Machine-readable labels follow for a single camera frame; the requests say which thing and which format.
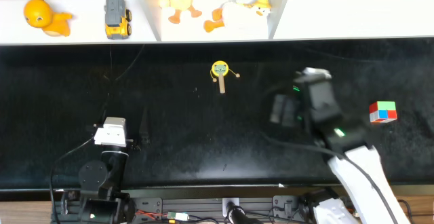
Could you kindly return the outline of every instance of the wooden floor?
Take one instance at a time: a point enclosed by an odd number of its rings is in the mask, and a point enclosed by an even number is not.
[[[415,224],[434,224],[434,195],[398,196],[408,202]],[[50,223],[51,202],[0,202],[0,224],[47,224]]]

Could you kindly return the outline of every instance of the white plush duck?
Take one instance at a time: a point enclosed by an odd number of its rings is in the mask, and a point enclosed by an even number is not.
[[[212,12],[212,19],[204,24],[206,32],[210,33],[215,28],[227,27],[231,29],[250,29],[257,26],[261,18],[266,18],[271,11],[269,0],[257,0],[253,4],[244,4],[237,1],[229,1]]]

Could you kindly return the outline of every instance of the black tabletop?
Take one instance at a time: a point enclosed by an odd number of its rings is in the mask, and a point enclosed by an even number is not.
[[[305,67],[328,69],[342,110],[369,123],[369,105],[396,102],[398,120],[371,126],[392,183],[434,177],[433,39],[0,48],[0,189],[46,189],[54,160],[90,137],[106,102],[136,132],[149,109],[151,144],[130,153],[125,188],[337,183],[321,155],[260,136],[263,98]],[[225,60],[226,94],[210,77]],[[99,159],[88,145],[57,165],[56,187],[78,186]]]

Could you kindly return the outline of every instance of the colorful cube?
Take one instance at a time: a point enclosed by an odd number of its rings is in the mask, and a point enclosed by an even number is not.
[[[378,101],[369,106],[371,123],[387,123],[398,118],[393,101]]]

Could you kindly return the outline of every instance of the yellow and gray toy truck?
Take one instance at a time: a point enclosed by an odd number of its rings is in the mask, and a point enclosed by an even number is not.
[[[107,38],[127,39],[131,35],[131,11],[125,8],[124,0],[106,0],[106,34]]]

